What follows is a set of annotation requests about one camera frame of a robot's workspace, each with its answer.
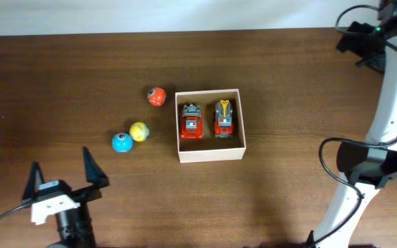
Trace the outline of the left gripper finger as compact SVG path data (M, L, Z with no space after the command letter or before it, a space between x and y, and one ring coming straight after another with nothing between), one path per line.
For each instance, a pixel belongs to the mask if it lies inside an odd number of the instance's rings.
M85 168L85 178L88 183L92 183L96 188L104 188L110 185L110 180L104 171L96 163L87 147L83 147L83 160Z
M44 184L44 178L40 165L38 162L33 162L21 202L31 203L35 200L38 197L39 186L42 184Z

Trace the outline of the yellow toy ball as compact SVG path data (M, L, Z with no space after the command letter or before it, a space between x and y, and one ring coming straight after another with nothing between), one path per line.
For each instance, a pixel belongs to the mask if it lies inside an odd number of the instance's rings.
M129 135L134 141L143 142L150 134L149 128L143 122L135 122L129 129Z

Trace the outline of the red fire truck grey top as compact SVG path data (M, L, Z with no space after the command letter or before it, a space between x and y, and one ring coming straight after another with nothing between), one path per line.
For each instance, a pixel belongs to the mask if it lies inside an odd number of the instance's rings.
M180 138L203 139L203 112L200 105L183 106Z

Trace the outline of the red fire truck yellow nozzle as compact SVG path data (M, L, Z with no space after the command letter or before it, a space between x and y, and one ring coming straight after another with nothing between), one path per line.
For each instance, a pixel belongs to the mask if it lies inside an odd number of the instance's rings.
M215 106L214 136L231 138L234 135L233 109L229 100L220 100Z

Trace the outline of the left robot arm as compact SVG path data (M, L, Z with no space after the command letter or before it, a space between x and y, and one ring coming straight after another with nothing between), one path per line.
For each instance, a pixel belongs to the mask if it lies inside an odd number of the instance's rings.
M87 147L82 148L87 187L73 190L64 180L45 182L38 162L33 162L22 205L31 209L30 221L42 225L54 216L60 240L51 247L96 247L88 203L102 197L109 178L97 165Z

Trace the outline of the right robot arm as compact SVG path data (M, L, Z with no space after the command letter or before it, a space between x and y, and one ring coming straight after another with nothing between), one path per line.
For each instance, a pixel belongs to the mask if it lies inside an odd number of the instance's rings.
M383 74L376 114L365 141L332 137L321 143L320 158L326 144L340 144L336 157L339 174L324 166L338 187L305 247L348 247L372 198L397 178L397 1L381 1L373 9L378 13L378 25L355 21L348 28L337 25L335 29L342 34L337 50L358 55L358 67Z

